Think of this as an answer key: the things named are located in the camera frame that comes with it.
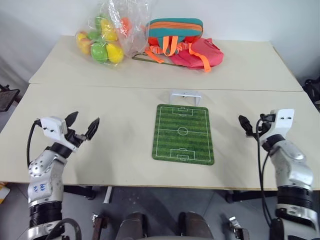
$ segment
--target orange strap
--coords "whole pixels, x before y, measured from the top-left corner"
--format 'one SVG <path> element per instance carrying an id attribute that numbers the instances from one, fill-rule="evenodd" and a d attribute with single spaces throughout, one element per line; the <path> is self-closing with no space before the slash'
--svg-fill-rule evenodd
<path id="1" fill-rule="evenodd" d="M 165 36 L 165 37 L 163 37 L 163 53 L 167 57 L 172 56 L 173 54 L 175 54 L 176 49 L 177 49 L 177 45 L 178 45 L 178 36 L 172 36 L 170 53 L 169 54 L 167 54 L 168 45 L 169 45 L 169 36 Z"/>
<path id="2" fill-rule="evenodd" d="M 163 54 L 164 53 L 162 48 L 158 45 L 151 45 L 149 48 L 150 48 L 150 51 L 153 52 L 154 54 Z M 178 52 L 180 52 L 182 50 L 186 50 L 186 49 L 189 49 L 189 44 L 186 42 L 182 41 L 176 45 L 176 50 Z"/>
<path id="3" fill-rule="evenodd" d="M 211 71 L 211 67 L 210 67 L 210 63 L 209 63 L 208 58 L 205 55 L 202 55 L 200 53 L 197 53 L 197 52 L 193 51 L 191 49 L 191 45 L 192 45 L 192 43 L 189 43 L 189 54 L 199 57 L 201 59 L 201 61 L 203 62 L 204 71 L 206 73 L 210 72 Z"/>
<path id="4" fill-rule="evenodd" d="M 156 55 L 154 55 L 154 53 L 151 51 L 150 47 L 146 47 L 145 50 L 144 50 L 144 52 L 145 52 L 146 54 L 148 54 L 148 56 L 149 56 L 151 59 L 155 60 L 155 61 L 156 61 L 157 63 L 159 63 L 159 64 L 162 64 L 162 63 L 165 62 L 165 61 L 164 61 L 163 59 L 161 59 L 160 57 L 157 57 Z"/>

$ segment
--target plastic bag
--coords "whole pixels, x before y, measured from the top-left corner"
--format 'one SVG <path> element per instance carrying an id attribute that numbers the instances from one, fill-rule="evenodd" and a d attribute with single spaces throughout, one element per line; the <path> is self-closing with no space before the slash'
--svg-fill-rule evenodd
<path id="1" fill-rule="evenodd" d="M 152 0 L 105 0 L 86 27 L 75 35 L 85 55 L 98 63 L 118 64 L 124 56 L 142 53 L 148 44 L 147 27 Z"/>

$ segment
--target white wall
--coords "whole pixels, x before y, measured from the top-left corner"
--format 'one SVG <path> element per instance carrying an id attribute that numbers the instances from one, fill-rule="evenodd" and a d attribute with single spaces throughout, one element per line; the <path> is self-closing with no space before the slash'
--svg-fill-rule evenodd
<path id="1" fill-rule="evenodd" d="M 74 35 L 97 2 L 1 0 L 0 83 L 13 76 L 25 89 L 59 36 Z M 153 18 L 165 17 L 199 18 L 214 39 L 271 41 L 298 79 L 320 73 L 320 0 L 158 0 Z"/>
<path id="2" fill-rule="evenodd" d="M 319 0 L 160 0 L 153 16 L 199 18 L 214 39 L 271 41 L 298 79 L 320 74 Z"/>

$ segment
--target yellow toy fruit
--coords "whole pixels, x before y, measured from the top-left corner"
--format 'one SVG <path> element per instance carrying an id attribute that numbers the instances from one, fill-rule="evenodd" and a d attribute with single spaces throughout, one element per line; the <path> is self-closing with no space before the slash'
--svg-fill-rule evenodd
<path id="1" fill-rule="evenodd" d="M 81 45 L 80 41 L 81 41 L 82 39 L 86 39 L 86 38 L 87 38 L 87 33 L 86 33 L 85 31 L 80 31 L 80 32 L 78 32 L 78 33 L 76 34 L 76 36 L 75 36 L 76 44 L 77 44 L 77 46 L 78 46 L 79 48 L 81 48 L 81 47 L 80 47 L 80 45 Z"/>
<path id="2" fill-rule="evenodd" d="M 101 26 L 101 34 L 104 40 L 106 41 L 117 41 L 118 37 L 116 34 L 116 29 L 112 26 L 112 24 L 105 18 L 102 18 L 100 21 Z"/>
<path id="3" fill-rule="evenodd" d="M 124 51 L 116 44 L 108 43 L 106 45 L 109 61 L 118 64 L 124 59 Z"/>
<path id="4" fill-rule="evenodd" d="M 81 52 L 89 55 L 90 51 L 91 51 L 91 44 L 92 44 L 92 42 L 88 38 L 83 38 L 79 41 L 78 46 L 81 49 Z"/>

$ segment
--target white table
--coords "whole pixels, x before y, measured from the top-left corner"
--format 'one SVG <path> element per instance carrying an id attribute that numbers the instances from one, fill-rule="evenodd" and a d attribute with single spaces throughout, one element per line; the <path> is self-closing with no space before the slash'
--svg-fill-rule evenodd
<path id="1" fill-rule="evenodd" d="M 63 36 L 29 82 L 150 89 L 303 91 L 270 42 L 213 42 L 224 52 L 224 60 L 205 73 L 132 59 L 108 67 L 83 55 L 75 37 Z"/>
<path id="2" fill-rule="evenodd" d="M 304 92 L 199 91 L 200 105 L 209 109 L 215 158 L 212 166 L 152 159 L 156 108 L 168 103 L 169 89 L 31 84 L 0 134 L 0 181 L 29 181 L 26 144 L 36 118 L 63 118 L 79 111 L 72 126 L 78 133 L 86 132 L 96 117 L 100 117 L 100 126 L 92 141 L 82 144 L 68 159 L 63 174 L 66 185 L 258 190 L 257 144 L 245 137 L 238 115 L 247 116 L 253 125 L 260 113 L 294 108 L 287 139 L 305 153 L 314 172 L 314 188 L 320 190 L 320 115 Z M 185 101 L 177 99 L 175 104 L 188 104 Z M 31 159 L 50 144 L 37 128 L 31 141 Z M 276 184 L 271 162 L 265 171 L 264 186 L 273 190 Z"/>

